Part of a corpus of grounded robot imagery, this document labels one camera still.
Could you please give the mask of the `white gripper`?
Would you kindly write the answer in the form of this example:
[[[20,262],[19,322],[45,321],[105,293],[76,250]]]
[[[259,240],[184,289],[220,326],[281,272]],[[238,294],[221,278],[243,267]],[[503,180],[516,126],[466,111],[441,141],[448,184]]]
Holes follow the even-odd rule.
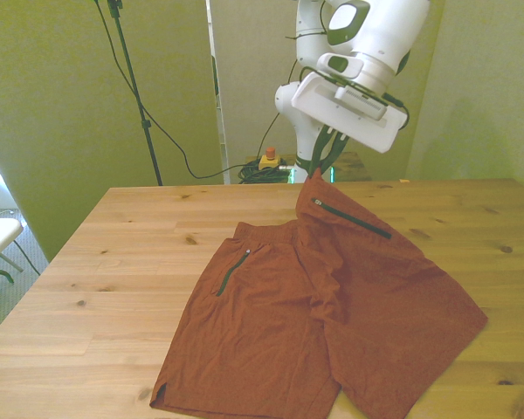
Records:
[[[308,177],[321,165],[326,172],[340,156],[348,137],[379,153],[390,150],[408,114],[359,87],[334,83],[312,72],[300,83],[292,105],[302,113],[325,124],[314,143]],[[337,130],[328,155],[321,160],[331,140],[331,128]]]

